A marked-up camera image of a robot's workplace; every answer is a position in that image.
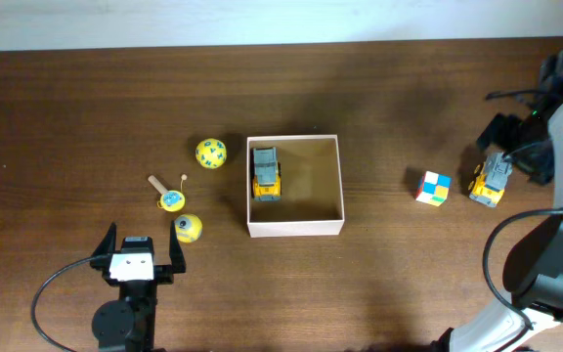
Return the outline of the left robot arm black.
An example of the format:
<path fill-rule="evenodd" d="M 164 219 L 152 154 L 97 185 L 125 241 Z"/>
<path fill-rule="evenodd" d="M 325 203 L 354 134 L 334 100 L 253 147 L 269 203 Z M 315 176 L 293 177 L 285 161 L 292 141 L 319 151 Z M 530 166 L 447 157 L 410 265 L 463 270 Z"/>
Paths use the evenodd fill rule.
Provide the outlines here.
<path fill-rule="evenodd" d="M 127 237 L 117 248 L 115 224 L 93 252 L 90 266 L 109 286 L 119 288 L 118 298 L 98 308 L 92 320 L 101 351 L 153 350 L 157 288 L 173 284 L 176 274 L 186 272 L 174 224 L 169 225 L 171 262 L 155 265 L 153 257 L 150 237 Z"/>

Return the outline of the yellow grey toy truck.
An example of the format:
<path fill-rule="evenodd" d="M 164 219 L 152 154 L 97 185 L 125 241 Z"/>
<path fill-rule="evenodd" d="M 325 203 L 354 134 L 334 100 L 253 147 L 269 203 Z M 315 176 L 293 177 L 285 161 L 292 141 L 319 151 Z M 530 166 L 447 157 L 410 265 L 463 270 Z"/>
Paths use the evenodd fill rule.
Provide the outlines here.
<path fill-rule="evenodd" d="M 503 153 L 490 154 L 475 168 L 474 179 L 468 186 L 469 198 L 488 207 L 496 207 L 504 195 L 511 173 L 512 164 Z"/>
<path fill-rule="evenodd" d="M 280 163 L 275 147 L 252 150 L 252 196 L 256 201 L 278 201 L 282 197 Z"/>

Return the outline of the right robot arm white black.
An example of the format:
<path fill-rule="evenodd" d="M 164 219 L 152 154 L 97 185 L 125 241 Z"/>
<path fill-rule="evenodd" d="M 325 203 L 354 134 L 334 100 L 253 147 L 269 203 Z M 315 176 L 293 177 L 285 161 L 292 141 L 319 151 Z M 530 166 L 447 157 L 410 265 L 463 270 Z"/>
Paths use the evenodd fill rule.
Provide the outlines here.
<path fill-rule="evenodd" d="M 499 113 L 478 137 L 479 152 L 498 151 L 476 167 L 469 196 L 496 205 L 518 168 L 537 184 L 553 184 L 553 205 L 512 215 L 491 231 L 482 271 L 494 298 L 472 321 L 433 341 L 433 351 L 520 351 L 528 339 L 563 324 L 563 50 L 542 63 L 536 88 L 510 95 L 530 96 L 531 112 L 524 119 Z M 511 248 L 497 289 L 489 268 L 492 245 L 508 225 L 535 216 L 542 222 Z"/>

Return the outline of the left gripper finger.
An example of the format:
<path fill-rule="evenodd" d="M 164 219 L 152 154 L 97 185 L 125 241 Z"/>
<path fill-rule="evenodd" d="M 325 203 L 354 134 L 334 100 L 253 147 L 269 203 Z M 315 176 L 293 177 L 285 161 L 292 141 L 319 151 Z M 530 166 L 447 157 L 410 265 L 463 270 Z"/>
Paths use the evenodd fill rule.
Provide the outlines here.
<path fill-rule="evenodd" d="M 172 221 L 169 226 L 170 229 L 170 242 L 169 242 L 169 257 L 171 260 L 172 271 L 174 274 L 184 274 L 186 272 L 186 261 L 183 250 L 178 241 L 175 222 Z"/>
<path fill-rule="evenodd" d="M 116 229 L 117 226 L 112 222 L 108 228 L 108 231 L 104 238 L 100 241 L 96 249 L 93 251 L 92 256 L 101 256 L 113 254 L 115 251 L 115 241 L 116 241 Z"/>

